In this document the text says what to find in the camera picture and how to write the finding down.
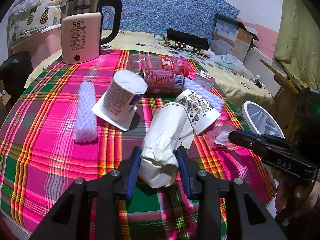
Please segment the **person's right hand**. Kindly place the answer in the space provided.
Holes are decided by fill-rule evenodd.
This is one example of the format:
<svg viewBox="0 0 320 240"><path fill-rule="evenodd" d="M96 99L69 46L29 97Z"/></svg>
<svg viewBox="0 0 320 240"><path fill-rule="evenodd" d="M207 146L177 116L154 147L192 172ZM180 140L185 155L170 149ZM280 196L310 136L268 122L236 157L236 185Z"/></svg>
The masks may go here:
<svg viewBox="0 0 320 240"><path fill-rule="evenodd" d="M280 172L276 172L274 178L279 182L275 200L278 217L296 218L315 207L319 198L319 181L298 185L295 178L291 179Z"/></svg>

